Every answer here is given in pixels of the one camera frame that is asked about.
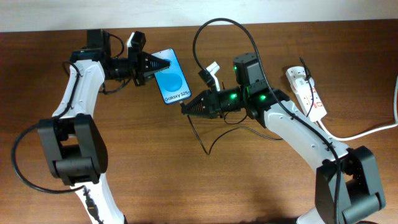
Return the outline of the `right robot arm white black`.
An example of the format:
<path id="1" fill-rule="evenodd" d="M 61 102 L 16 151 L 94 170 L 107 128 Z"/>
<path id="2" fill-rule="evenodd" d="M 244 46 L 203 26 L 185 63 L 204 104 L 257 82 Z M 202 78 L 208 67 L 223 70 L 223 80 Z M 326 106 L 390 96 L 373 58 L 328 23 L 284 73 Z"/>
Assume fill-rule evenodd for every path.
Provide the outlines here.
<path id="1" fill-rule="evenodd" d="M 222 118 L 245 109 L 246 114 L 285 140 L 316 173 L 315 207 L 281 223 L 357 223 L 386 206 L 373 153 L 339 142 L 312 123 L 290 98 L 267 87 L 254 53 L 233 60 L 238 86 L 221 90 L 213 63 L 200 72 L 208 89 L 182 105 L 184 115 Z"/>

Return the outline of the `blue screen Galaxy smartphone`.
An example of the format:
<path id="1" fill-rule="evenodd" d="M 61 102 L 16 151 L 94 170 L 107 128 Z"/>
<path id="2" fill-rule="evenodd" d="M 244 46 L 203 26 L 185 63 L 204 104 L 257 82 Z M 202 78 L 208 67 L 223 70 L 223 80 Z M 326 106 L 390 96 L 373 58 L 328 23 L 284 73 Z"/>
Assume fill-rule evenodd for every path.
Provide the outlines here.
<path id="1" fill-rule="evenodd" d="M 155 73 L 163 102 L 171 105 L 190 98 L 192 93 L 174 49 L 161 50 L 152 55 L 170 63 L 169 68 Z"/>

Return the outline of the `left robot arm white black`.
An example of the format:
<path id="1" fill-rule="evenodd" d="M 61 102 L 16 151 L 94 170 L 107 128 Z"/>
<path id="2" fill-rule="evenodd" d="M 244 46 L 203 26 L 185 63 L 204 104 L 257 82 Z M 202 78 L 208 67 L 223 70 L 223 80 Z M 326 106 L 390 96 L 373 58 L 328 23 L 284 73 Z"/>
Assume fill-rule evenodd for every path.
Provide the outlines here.
<path id="1" fill-rule="evenodd" d="M 38 134 L 50 173 L 69 186 L 84 204 L 92 223 L 126 223 L 106 179 L 108 152 L 93 120 L 96 99 L 105 80 L 128 78 L 145 84 L 170 64 L 143 51 L 144 33 L 127 40 L 127 57 L 111 55 L 111 34 L 88 30 L 87 44 L 72 52 L 64 96 L 50 119 L 38 124 Z"/>

